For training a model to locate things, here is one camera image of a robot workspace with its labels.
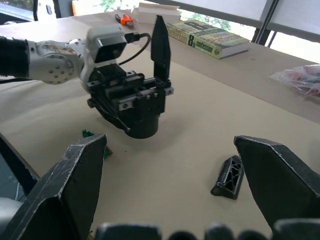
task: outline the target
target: white box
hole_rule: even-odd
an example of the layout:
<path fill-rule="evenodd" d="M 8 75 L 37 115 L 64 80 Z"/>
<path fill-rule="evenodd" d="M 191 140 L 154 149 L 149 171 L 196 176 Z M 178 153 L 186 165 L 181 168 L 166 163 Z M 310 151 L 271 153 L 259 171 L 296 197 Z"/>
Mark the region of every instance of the white box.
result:
<path fill-rule="evenodd" d="M 139 3 L 139 7 L 132 10 L 132 17 L 138 23 L 155 24 L 157 15 L 161 15 L 165 23 L 176 23 L 180 21 L 178 6 Z"/>

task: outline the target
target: black cylinder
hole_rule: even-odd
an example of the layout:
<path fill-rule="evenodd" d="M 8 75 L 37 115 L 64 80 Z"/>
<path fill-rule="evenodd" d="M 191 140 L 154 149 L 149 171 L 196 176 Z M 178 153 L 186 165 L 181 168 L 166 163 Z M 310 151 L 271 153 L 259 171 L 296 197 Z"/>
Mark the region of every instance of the black cylinder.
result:
<path fill-rule="evenodd" d="M 28 74 L 28 41 L 0 36 L 0 75 L 27 78 Z"/>
<path fill-rule="evenodd" d="M 133 122 L 130 131 L 125 133 L 134 139 L 147 139 L 152 137 L 158 131 L 159 116 L 153 116 L 146 120 Z"/>

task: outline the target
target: table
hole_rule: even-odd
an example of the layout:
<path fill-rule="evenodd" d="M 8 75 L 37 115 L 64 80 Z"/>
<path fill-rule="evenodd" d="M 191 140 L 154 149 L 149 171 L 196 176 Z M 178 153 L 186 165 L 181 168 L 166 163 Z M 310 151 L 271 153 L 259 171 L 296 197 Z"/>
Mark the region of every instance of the table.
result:
<path fill-rule="evenodd" d="M 102 19 L 100 14 L 92 17 Z M 86 18 L 57 19 L 50 27 L 33 22 L 0 29 L 6 36 L 66 41 L 84 38 L 90 25 L 97 24 L 86 22 Z M 0 132 L 40 176 L 60 159 L 69 144 L 82 137 L 83 129 L 107 134 L 113 155 L 103 166 L 93 230 L 103 222 L 150 223 L 159 225 L 164 237 L 176 230 L 189 230 L 202 238 L 205 227 L 220 222 L 229 225 L 236 235 L 253 229 L 268 236 L 271 230 L 254 202 L 246 178 L 237 201 L 214 197 L 210 190 L 223 161 L 237 154 L 234 135 L 286 144 L 320 172 L 320 125 L 316 122 L 319 113 L 315 113 L 318 105 L 301 101 L 295 92 L 274 85 L 267 78 L 269 73 L 308 62 L 254 43 L 250 44 L 250 51 L 222 60 L 201 52 L 197 55 L 174 39 L 170 44 L 170 79 L 175 94 L 167 98 L 155 136 L 133 139 L 105 121 L 98 111 L 88 108 L 89 95 L 80 80 L 57 86 L 40 81 L 1 85 Z M 138 49 L 128 45 L 120 61 Z M 197 66 L 179 59 L 183 51 L 185 56 L 194 56 Z M 146 77 L 153 74 L 147 51 L 123 67 Z M 245 91 L 240 89 L 244 88 L 241 81 L 246 85 Z M 264 87 L 262 93 L 257 91 L 260 85 Z M 278 98 L 277 105 L 295 104 L 296 114 L 261 100 L 267 95 Z"/>

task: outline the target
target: green object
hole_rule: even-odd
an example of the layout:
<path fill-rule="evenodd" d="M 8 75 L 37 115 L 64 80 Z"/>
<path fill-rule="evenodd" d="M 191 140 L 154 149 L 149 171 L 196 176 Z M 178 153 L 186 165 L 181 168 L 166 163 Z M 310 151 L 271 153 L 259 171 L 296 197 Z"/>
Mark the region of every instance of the green object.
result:
<path fill-rule="evenodd" d="M 87 130 L 82 130 L 82 137 L 83 138 L 87 138 L 87 137 L 91 137 L 95 135 L 93 132 L 87 131 Z M 104 155 L 103 155 L 103 159 L 106 159 L 109 156 L 109 149 L 107 148 L 107 146 L 104 149 Z"/>

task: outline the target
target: plastic bag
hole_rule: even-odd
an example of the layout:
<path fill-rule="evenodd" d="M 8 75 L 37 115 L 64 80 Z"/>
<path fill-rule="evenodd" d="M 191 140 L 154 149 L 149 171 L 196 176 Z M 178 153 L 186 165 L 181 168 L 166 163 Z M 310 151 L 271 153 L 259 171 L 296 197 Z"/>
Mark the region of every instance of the plastic bag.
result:
<path fill-rule="evenodd" d="M 305 96 L 320 99 L 320 65 L 318 64 L 278 71 L 270 78 L 295 88 Z"/>

